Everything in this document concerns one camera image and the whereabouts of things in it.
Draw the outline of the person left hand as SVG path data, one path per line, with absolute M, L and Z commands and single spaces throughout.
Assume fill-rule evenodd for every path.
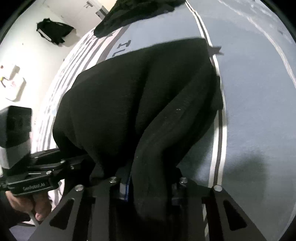
M 43 221 L 52 210 L 47 192 L 33 194 L 32 198 L 25 196 L 16 197 L 10 191 L 6 191 L 5 195 L 14 210 L 27 214 L 34 211 L 37 221 Z

